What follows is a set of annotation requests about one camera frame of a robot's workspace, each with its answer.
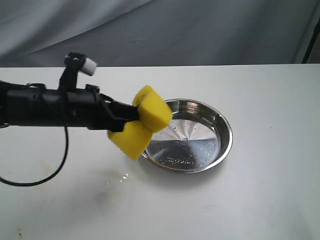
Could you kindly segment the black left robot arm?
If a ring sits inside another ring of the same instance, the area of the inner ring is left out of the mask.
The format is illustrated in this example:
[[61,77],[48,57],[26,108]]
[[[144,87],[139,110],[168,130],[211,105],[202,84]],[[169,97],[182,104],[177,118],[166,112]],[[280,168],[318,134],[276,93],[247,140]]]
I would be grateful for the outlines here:
[[21,127],[73,127],[123,132],[139,119],[138,108],[100,93],[94,85],[73,91],[42,83],[0,83],[0,124]]

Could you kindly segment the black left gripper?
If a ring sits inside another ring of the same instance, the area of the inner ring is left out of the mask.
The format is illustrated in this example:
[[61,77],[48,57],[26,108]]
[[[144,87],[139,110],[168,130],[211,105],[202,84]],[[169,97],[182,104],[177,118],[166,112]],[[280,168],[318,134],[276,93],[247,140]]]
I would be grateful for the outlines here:
[[84,89],[62,91],[41,87],[41,126],[88,128],[123,132],[125,124],[140,119],[138,107],[124,104],[87,84]]

